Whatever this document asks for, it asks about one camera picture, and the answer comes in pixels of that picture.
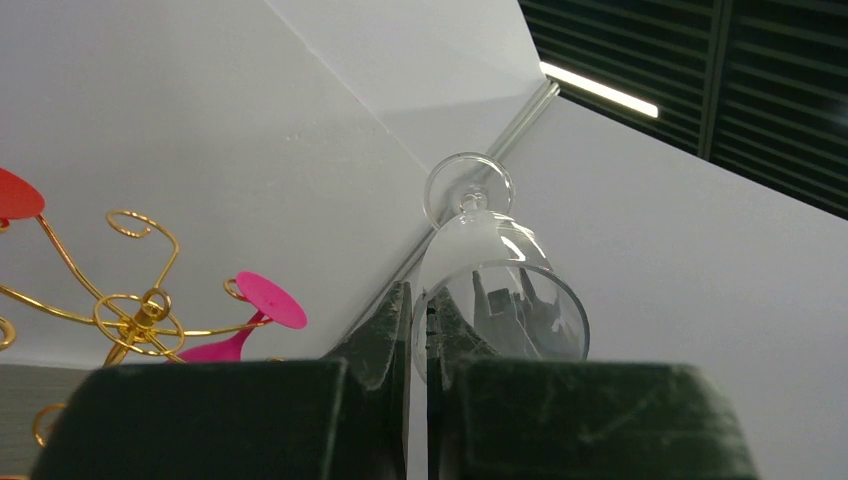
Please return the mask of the pink plastic wine glass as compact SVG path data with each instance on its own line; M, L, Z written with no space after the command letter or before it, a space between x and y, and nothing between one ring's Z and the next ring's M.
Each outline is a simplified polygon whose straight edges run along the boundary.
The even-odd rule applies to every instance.
M236 300L250 304L256 312L245 324L225 328L225 333L233 333L229 338L178 353L181 361L240 362L244 345L254 330L269 323L292 330L301 330L308 325L307 314L301 305L282 287L258 273L239 272L224 282L224 289Z

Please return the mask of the red plastic wine glass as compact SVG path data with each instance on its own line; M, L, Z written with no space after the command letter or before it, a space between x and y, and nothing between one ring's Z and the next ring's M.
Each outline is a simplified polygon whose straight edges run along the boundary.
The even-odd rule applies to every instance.
M12 221L34 218L44 209L45 200L34 186L1 169L1 232L5 232Z

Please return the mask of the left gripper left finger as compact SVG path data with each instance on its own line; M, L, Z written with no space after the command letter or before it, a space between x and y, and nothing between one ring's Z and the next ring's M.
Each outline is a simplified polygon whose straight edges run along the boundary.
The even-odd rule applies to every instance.
M34 479L403 479L412 295L394 284L318 359L90 374Z

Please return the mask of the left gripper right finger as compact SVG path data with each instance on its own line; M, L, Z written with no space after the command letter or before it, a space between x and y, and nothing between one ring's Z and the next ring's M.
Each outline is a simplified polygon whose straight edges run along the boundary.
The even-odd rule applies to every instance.
M425 306L432 479L755 479L731 402L685 364L500 357Z

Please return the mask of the clear wine glass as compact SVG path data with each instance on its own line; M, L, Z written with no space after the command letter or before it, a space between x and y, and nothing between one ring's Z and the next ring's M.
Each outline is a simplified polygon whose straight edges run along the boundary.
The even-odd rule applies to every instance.
M435 235L419 267L412 325L421 378L453 339L486 356L587 358L586 310L536 234L512 217L515 197L509 172L482 153L454 154L431 170L423 206Z

